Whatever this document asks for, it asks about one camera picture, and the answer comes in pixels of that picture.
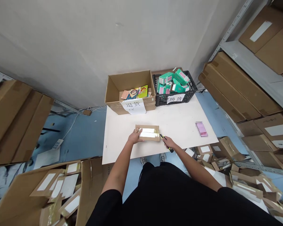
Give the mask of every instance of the black plastic crate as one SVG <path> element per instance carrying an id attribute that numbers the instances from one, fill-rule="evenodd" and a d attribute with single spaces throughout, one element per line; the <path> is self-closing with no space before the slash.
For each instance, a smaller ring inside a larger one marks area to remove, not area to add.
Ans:
<path id="1" fill-rule="evenodd" d="M 161 76 L 161 74 L 154 74 L 153 76 L 153 82 L 154 82 L 154 87 L 155 87 L 155 93 L 156 93 L 156 107 L 158 106 L 162 106 L 162 105 L 172 105 L 172 104 L 180 104 L 180 103 L 187 103 L 190 101 L 190 99 L 192 98 L 192 96 L 196 93 L 196 91 L 198 90 L 195 82 L 192 79 L 192 76 L 190 74 L 189 71 L 183 71 L 183 73 L 189 77 L 190 82 L 187 84 L 190 88 L 189 91 L 183 92 L 183 93 L 171 93 L 171 94 L 159 94 L 157 93 L 157 87 L 156 87 L 156 82 L 159 79 L 159 77 Z M 171 102 L 167 104 L 168 101 L 168 96 L 173 96 L 173 95 L 177 95 L 177 94 L 185 94 L 185 97 L 183 98 L 183 100 L 181 102 Z"/>

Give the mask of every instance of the person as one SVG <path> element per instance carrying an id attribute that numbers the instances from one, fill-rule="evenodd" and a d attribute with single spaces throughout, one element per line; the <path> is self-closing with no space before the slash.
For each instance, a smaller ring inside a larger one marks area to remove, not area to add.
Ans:
<path id="1" fill-rule="evenodd" d="M 222 187 L 170 137 L 163 142 L 174 149 L 191 178 L 160 154 L 160 166 L 145 157 L 138 186 L 122 202 L 132 147 L 140 132 L 134 130 L 118 156 L 87 221 L 93 225 L 282 225 L 267 212 Z"/>

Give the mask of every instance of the person's right hand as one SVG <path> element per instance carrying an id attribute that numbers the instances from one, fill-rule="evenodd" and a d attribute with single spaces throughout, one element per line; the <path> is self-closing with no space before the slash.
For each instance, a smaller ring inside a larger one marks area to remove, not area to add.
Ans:
<path id="1" fill-rule="evenodd" d="M 175 142 L 170 138 L 165 136 L 165 138 L 163 138 L 163 142 L 165 143 L 166 146 L 168 146 L 169 148 L 174 149 L 176 147 L 177 144 L 175 144 Z"/>

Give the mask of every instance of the white wall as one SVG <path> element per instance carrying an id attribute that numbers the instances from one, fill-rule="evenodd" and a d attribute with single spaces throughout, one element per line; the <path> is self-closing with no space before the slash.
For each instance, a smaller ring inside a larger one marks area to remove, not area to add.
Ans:
<path id="1" fill-rule="evenodd" d="M 181 66 L 195 77 L 244 0 L 0 0 L 0 71 L 77 108 L 107 75 Z"/>

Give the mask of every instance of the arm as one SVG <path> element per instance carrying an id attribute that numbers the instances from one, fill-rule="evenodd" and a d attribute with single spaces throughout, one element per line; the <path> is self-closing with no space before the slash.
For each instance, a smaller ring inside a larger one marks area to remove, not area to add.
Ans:
<path id="1" fill-rule="evenodd" d="M 214 191 L 218 191 L 219 188 L 222 188 L 222 186 L 202 165 L 196 162 L 195 159 L 193 159 L 183 149 L 181 149 L 181 147 L 175 144 L 175 142 L 170 137 L 165 136 L 165 138 L 166 139 L 163 139 L 163 142 L 165 142 L 168 147 L 174 149 L 174 151 L 177 153 L 186 169 L 188 170 L 190 176 L 194 180 L 202 183 L 203 185 L 211 188 Z"/>
<path id="2" fill-rule="evenodd" d="M 107 190 L 115 189 L 118 190 L 122 195 L 124 192 L 125 182 L 127 178 L 129 162 L 130 162 L 130 155 L 132 152 L 133 145 L 137 142 L 142 142 L 143 140 L 139 139 L 139 135 L 142 132 L 137 130 L 133 130 L 133 133 L 128 138 L 123 150 L 121 151 L 120 155 L 118 156 L 108 178 L 103 187 L 102 193 Z"/>

